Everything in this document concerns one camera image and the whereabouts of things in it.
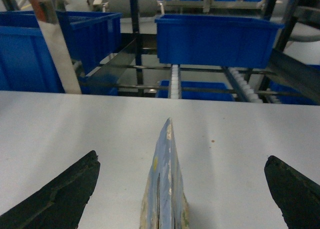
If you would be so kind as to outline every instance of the white table surface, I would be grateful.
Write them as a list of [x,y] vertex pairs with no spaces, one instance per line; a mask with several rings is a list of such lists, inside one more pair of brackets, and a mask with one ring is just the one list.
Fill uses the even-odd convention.
[[100,175],[79,229],[138,229],[169,117],[191,229],[287,228],[264,174],[270,155],[320,183],[318,106],[3,91],[0,214],[95,150]]

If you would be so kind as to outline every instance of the stainless steel bar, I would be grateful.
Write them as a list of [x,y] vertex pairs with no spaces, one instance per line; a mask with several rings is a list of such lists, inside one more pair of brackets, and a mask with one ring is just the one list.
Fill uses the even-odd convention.
[[[130,11],[131,11],[131,20],[132,20],[132,32],[133,36],[136,39],[136,56],[135,56],[135,64],[137,66],[142,65],[142,48],[143,48],[143,41],[140,35],[140,27],[139,27],[139,0],[130,0]],[[143,70],[140,68],[136,69],[136,79],[138,85],[144,84],[144,74]],[[144,90],[140,89],[138,94],[143,97]]]
[[[128,65],[128,69],[137,69],[141,68],[143,70],[163,70],[168,71],[171,69],[169,66],[149,66],[149,65]],[[200,73],[224,73],[221,69],[208,69],[208,68],[189,68],[189,67],[180,67],[180,71],[182,72],[200,72]],[[239,70],[240,74],[250,74],[250,75],[273,75],[276,74],[272,71],[267,70],[255,70],[248,72],[247,70]]]
[[[81,86],[91,86],[93,82],[80,82]],[[129,85],[129,84],[117,84],[108,82],[94,82],[96,87],[105,88],[122,88],[122,89],[142,89],[142,90],[166,90],[168,91],[170,86],[163,85]],[[181,87],[183,92],[203,92],[203,93],[224,93],[224,94],[236,94],[234,89],[214,89],[214,88],[196,88],[196,87]],[[254,93],[262,96],[288,96],[288,97],[303,97],[300,93],[287,92],[287,91],[262,91],[257,90]]]
[[[204,8],[204,2],[199,1],[183,1],[183,0],[167,0],[166,7],[180,8]],[[212,1],[210,4],[212,9],[256,9],[257,2],[251,1]]]
[[16,0],[2,0],[3,5],[7,11],[19,11],[20,8]]
[[66,93],[81,94],[52,0],[29,0]]
[[320,72],[281,51],[272,50],[267,66],[304,96],[320,104]]
[[236,91],[236,94],[238,95],[240,101],[246,102],[246,103],[250,102],[249,98],[244,93],[244,91],[241,89],[240,85],[235,80],[234,76],[231,74],[231,72],[228,70],[228,68],[226,66],[222,66],[221,68],[223,69],[224,74],[225,74],[226,78],[228,79],[228,81],[230,82],[231,86]]

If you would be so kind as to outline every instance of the metal frame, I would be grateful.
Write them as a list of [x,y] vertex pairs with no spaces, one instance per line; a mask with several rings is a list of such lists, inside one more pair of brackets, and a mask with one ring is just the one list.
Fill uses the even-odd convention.
[[4,7],[7,11],[19,11],[20,8],[16,0],[2,0]]
[[[273,8],[276,4],[277,0],[266,0],[265,6],[262,10],[261,17],[265,20],[269,20]],[[305,0],[290,0],[289,7],[286,11],[286,15],[288,15],[289,19],[286,21],[287,28],[283,30],[280,36],[280,40],[277,43],[277,48],[282,48],[283,44],[286,43],[286,39],[288,37],[288,33],[290,31],[290,28],[295,23],[294,16],[303,17],[306,21],[314,23],[319,19],[319,11],[313,10],[310,11],[308,8],[301,7],[302,3]],[[60,13],[65,12],[63,1],[57,0],[58,2],[58,10]],[[65,40],[63,40],[63,30],[66,29],[65,25],[62,25],[62,29],[59,24],[59,18],[57,17],[55,13],[55,8],[53,6],[53,3],[51,0],[31,0],[32,6],[34,8],[37,8],[40,6],[44,7],[44,9],[49,12],[46,18],[42,18],[41,15],[36,12],[37,19],[39,21],[40,28],[42,30],[42,33],[44,35],[44,38],[48,44],[49,51],[52,55],[53,61],[56,65],[56,68],[59,72],[59,75],[62,73],[65,73],[66,71],[69,73],[68,76],[61,74],[61,81],[65,88],[66,92],[69,93],[81,93],[79,83],[77,81],[77,78],[75,76],[75,72],[72,67],[71,59],[68,53],[68,49],[65,43]],[[164,1],[163,2],[166,7],[185,7],[186,2],[185,1]],[[188,6],[191,8],[203,8],[204,2],[202,1],[193,1],[193,2],[187,2]],[[319,5],[319,0],[307,0],[307,3],[309,4],[316,4]],[[227,9],[256,9],[257,3],[256,2],[219,2],[219,1],[209,1],[210,8],[227,8]],[[8,9],[17,9],[14,8],[14,2],[12,4],[7,3]],[[125,46],[123,46],[123,50],[121,50],[117,56],[112,58],[107,64],[103,65],[96,73],[91,75],[87,81],[82,80],[80,82],[81,85],[89,86],[89,87],[114,87],[114,88],[126,88],[126,89],[137,89],[138,90],[138,96],[143,97],[144,96],[144,90],[150,90],[150,89],[165,89],[165,87],[161,86],[154,86],[154,85],[144,85],[144,78],[143,78],[143,70],[170,70],[170,67],[154,67],[154,66],[143,66],[142,63],[142,54],[155,54],[157,52],[157,49],[152,48],[156,44],[156,37],[155,35],[144,35],[140,34],[140,25],[139,25],[139,4],[138,0],[130,0],[130,10],[131,10],[131,20],[132,20],[132,31],[133,34],[128,36],[126,38]],[[48,33],[48,26],[55,27],[55,30],[59,31],[59,41],[62,41],[63,45],[60,46],[63,48],[63,51],[65,52],[64,55],[66,55],[63,60],[61,60],[61,57],[57,58],[57,50],[55,50],[54,47],[52,47],[52,38],[50,37]],[[151,48],[144,47],[143,44],[143,38],[148,38],[145,41],[150,43],[151,39]],[[131,66],[130,63],[132,62],[133,58],[135,58],[135,66]],[[258,74],[258,75],[269,75],[274,76],[275,74],[286,77],[289,81],[289,84],[300,90],[303,95],[311,97],[316,102],[320,103],[320,86],[316,84],[312,79],[317,78],[312,74],[313,76],[308,77],[307,80],[304,80],[303,78],[298,78],[295,76],[295,70],[288,68],[290,65],[291,68],[296,67],[299,65],[299,68],[306,68],[306,65],[299,64],[292,58],[288,58],[288,56],[284,56],[283,53],[280,51],[273,51],[270,59],[270,64],[268,66],[268,70],[265,71],[254,71],[252,68],[248,68],[246,71],[239,71],[239,73],[244,74],[244,78],[248,81],[250,79],[250,76],[252,74]],[[137,76],[137,85],[119,85],[117,84],[118,78],[122,75],[122,73],[126,69],[135,69],[136,70],[136,76]],[[243,102],[249,102],[249,98],[247,95],[242,91],[241,87],[237,83],[237,81],[234,80],[234,77],[230,73],[230,71],[223,67],[222,70],[220,69],[198,69],[198,68],[180,68],[180,71],[194,71],[194,72],[214,72],[214,73],[225,73],[227,79],[231,83],[233,90],[216,90],[216,89],[200,89],[202,92],[222,92],[224,93],[236,93],[238,95],[238,98]],[[264,77],[265,82],[262,84],[268,84],[268,78]],[[316,85],[315,88],[312,86],[308,86],[308,84],[313,83],[313,85]],[[182,88],[182,91],[198,91],[195,88]],[[264,91],[264,88],[260,87],[258,91],[255,93],[262,95],[262,96],[274,96],[274,95],[290,95],[290,96],[301,96],[297,93],[286,93],[286,92],[272,92],[272,91]]]

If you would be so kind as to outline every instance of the black metal pole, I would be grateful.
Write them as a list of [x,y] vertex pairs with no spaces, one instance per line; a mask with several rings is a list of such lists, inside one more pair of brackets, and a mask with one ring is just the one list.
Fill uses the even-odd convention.
[[[138,0],[130,0],[130,10],[131,10],[131,20],[132,20],[132,32],[133,36],[136,39],[136,55],[135,55],[135,64],[137,66],[142,66],[142,48],[143,41],[140,35],[140,27],[139,27],[139,4]],[[136,69],[136,79],[138,85],[144,84],[144,74],[142,68]],[[144,96],[144,90],[139,89],[138,95],[140,97]]]
[[19,11],[20,10],[16,0],[2,0],[2,2],[3,2],[5,9],[7,11]]
[[266,0],[265,1],[265,6],[263,8],[263,12],[261,15],[262,19],[270,21],[272,14],[274,12],[274,9],[275,9],[276,2],[277,2],[277,0]]

